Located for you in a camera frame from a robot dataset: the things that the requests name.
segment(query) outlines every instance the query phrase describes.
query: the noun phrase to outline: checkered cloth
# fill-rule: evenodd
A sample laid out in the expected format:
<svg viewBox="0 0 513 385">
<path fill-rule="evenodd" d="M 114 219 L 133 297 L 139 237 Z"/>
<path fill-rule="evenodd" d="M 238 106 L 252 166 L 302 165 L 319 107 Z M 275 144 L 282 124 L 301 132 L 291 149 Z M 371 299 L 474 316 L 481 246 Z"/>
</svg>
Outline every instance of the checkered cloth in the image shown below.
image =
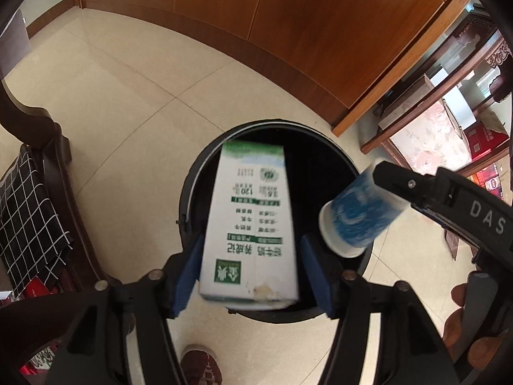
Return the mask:
<svg viewBox="0 0 513 385">
<path fill-rule="evenodd" d="M 71 250 L 36 170 L 31 152 L 20 155 L 0 181 L 0 257 L 13 286 L 13 298 L 36 276 L 51 288 Z"/>
</svg>

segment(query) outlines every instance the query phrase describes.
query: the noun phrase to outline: white milk carton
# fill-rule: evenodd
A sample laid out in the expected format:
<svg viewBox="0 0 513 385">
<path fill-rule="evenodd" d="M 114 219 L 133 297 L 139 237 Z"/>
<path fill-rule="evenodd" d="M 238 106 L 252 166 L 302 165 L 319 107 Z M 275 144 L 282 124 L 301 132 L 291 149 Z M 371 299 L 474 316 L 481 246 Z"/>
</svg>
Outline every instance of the white milk carton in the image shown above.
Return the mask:
<svg viewBox="0 0 513 385">
<path fill-rule="evenodd" d="M 223 145 L 208 216 L 199 293 L 236 310 L 298 300 L 296 248 L 281 146 Z"/>
</svg>

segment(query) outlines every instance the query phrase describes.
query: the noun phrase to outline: metal bolt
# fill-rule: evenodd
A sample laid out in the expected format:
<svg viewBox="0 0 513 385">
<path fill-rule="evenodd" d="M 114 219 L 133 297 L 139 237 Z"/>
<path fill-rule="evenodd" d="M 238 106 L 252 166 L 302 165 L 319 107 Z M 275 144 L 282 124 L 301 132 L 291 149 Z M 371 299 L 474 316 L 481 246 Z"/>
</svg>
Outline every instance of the metal bolt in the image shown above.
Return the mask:
<svg viewBox="0 0 513 385">
<path fill-rule="evenodd" d="M 102 279 L 96 282 L 96 284 L 94 284 L 94 289 L 96 289 L 97 291 L 105 291 L 108 286 L 109 283 L 105 279 Z"/>
<path fill-rule="evenodd" d="M 148 274 L 148 278 L 151 279 L 152 281 L 158 281 L 163 276 L 164 276 L 164 273 L 162 272 L 161 269 L 151 270 L 150 273 Z"/>
<path fill-rule="evenodd" d="M 354 281 L 357 278 L 357 273 L 354 270 L 346 269 L 342 272 L 342 277 L 346 281 Z"/>
<path fill-rule="evenodd" d="M 401 292 L 406 292 L 406 291 L 409 291 L 410 289 L 410 284 L 408 282 L 405 282 L 405 281 L 398 281 L 397 284 L 396 284 L 396 288 L 401 291 Z"/>
</svg>

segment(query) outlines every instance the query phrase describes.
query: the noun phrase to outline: black trash bin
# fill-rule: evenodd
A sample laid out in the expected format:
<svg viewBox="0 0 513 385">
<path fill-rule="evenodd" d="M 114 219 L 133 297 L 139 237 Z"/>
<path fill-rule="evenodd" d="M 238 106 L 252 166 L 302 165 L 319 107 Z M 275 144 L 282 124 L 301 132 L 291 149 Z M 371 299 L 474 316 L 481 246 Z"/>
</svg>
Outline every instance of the black trash bin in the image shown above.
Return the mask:
<svg viewBox="0 0 513 385">
<path fill-rule="evenodd" d="M 273 311 L 237 311 L 254 320 L 270 323 L 293 323 L 323 313 L 315 302 L 302 257 L 299 241 L 306 233 L 314 233 L 322 240 L 318 217 L 324 204 L 335 198 L 358 175 L 358 170 L 343 150 L 323 134 L 303 124 L 286 120 L 261 120 L 228 130 L 210 143 L 197 157 L 189 170 L 181 190 L 179 225 L 183 248 L 192 246 L 198 233 L 205 233 L 215 175 L 226 140 L 242 140 L 283 146 L 292 206 L 294 237 L 297 246 L 299 301 L 290 307 Z M 363 274 L 370 259 L 372 247 L 360 257 L 341 258 L 345 269 Z"/>
</svg>

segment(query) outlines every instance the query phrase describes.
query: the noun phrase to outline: maroon sneaker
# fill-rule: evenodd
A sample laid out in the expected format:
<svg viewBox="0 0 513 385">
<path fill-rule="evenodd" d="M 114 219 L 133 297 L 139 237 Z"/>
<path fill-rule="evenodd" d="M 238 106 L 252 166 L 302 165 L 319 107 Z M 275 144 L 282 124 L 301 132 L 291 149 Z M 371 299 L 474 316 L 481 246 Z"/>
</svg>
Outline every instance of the maroon sneaker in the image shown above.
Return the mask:
<svg viewBox="0 0 513 385">
<path fill-rule="evenodd" d="M 187 346 L 180 364 L 188 385 L 221 385 L 223 381 L 215 355 L 206 347 Z"/>
</svg>

